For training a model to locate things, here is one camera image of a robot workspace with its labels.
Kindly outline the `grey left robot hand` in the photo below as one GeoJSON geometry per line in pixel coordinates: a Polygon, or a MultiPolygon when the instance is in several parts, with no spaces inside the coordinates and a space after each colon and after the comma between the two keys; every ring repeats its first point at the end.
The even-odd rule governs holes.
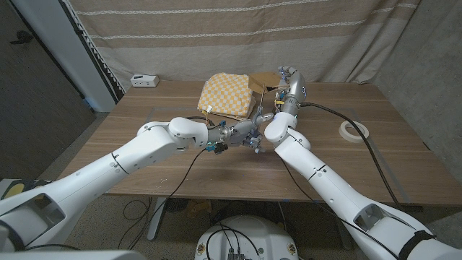
{"type": "Polygon", "coordinates": [[[250,147],[255,153],[265,152],[261,146],[263,135],[259,126],[274,117],[273,113],[257,113],[252,120],[247,119],[234,125],[226,126],[225,122],[208,129],[206,151],[220,154],[229,147],[250,147]]]}

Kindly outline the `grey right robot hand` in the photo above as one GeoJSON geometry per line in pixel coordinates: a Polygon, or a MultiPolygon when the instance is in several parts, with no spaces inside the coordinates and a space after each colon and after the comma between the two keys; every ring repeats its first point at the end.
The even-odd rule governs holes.
{"type": "Polygon", "coordinates": [[[276,91],[276,108],[297,116],[299,104],[306,98],[305,78],[291,66],[279,66],[278,73],[282,78],[276,91]]]}

